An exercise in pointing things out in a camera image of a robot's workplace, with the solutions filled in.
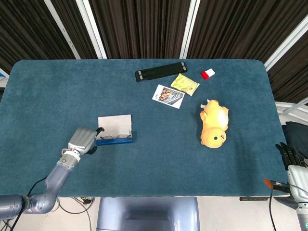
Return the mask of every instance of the black curtain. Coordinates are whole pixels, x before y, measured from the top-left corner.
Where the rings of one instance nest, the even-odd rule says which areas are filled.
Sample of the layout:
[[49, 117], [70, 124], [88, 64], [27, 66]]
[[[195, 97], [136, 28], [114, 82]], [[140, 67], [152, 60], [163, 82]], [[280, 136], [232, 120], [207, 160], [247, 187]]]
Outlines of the black curtain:
[[307, 0], [201, 0], [187, 58], [266, 62], [307, 14]]
[[51, 0], [81, 59], [97, 59], [75, 0]]
[[179, 58], [190, 0], [90, 0], [108, 58]]
[[308, 32], [268, 71], [276, 101], [298, 103], [308, 97]]
[[0, 67], [10, 73], [22, 59], [75, 59], [42, 0], [0, 4]]

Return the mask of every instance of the red and white block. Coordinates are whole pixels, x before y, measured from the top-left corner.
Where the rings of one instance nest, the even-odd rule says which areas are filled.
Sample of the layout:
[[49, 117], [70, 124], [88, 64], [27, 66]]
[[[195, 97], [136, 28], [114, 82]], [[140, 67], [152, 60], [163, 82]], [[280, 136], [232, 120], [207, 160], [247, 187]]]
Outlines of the red and white block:
[[201, 75], [202, 75], [202, 77], [203, 77], [204, 79], [208, 79], [208, 78], [210, 78], [211, 76], [213, 76], [214, 74], [215, 74], [215, 71], [213, 71], [212, 68], [211, 68], [211, 69], [208, 69], [207, 71], [204, 71], [204, 72], [201, 73]]

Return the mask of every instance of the yellow snack bag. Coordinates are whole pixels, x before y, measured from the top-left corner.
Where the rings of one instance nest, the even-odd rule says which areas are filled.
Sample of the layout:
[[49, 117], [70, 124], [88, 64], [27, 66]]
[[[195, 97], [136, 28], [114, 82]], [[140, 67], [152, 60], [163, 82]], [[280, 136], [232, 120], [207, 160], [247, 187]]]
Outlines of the yellow snack bag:
[[200, 84], [192, 81], [190, 78], [179, 73], [178, 77], [173, 81], [171, 86], [178, 90], [181, 90], [190, 96], [193, 95], [194, 91], [198, 88]]

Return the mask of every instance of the plush toy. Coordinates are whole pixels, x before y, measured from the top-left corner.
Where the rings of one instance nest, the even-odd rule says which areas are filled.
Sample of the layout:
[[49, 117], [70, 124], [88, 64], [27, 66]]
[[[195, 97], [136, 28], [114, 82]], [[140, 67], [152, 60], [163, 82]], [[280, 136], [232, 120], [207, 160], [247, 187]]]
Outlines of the plush toy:
[[200, 113], [203, 121], [201, 144], [209, 148], [219, 148], [226, 141], [228, 111], [228, 108], [220, 106], [217, 100], [207, 100], [207, 105]]

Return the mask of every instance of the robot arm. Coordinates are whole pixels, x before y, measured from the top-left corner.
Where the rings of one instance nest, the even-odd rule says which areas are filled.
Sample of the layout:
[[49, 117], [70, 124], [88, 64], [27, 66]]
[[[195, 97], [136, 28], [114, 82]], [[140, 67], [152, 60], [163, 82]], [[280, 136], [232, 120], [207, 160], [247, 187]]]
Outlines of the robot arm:
[[308, 231], [308, 168], [296, 152], [286, 144], [276, 144], [282, 155], [282, 161], [288, 175], [288, 184], [280, 184], [282, 187], [290, 187], [294, 200], [298, 203], [296, 209], [299, 224], [302, 231]]
[[57, 195], [65, 184], [71, 172], [78, 165], [80, 156], [93, 154], [97, 147], [92, 149], [95, 138], [103, 128], [96, 131], [87, 128], [78, 128], [68, 143], [68, 148], [62, 151], [62, 156], [51, 173], [45, 179], [46, 191], [29, 195], [0, 196], [0, 220], [12, 219], [23, 209], [28, 214], [44, 214], [52, 210]]

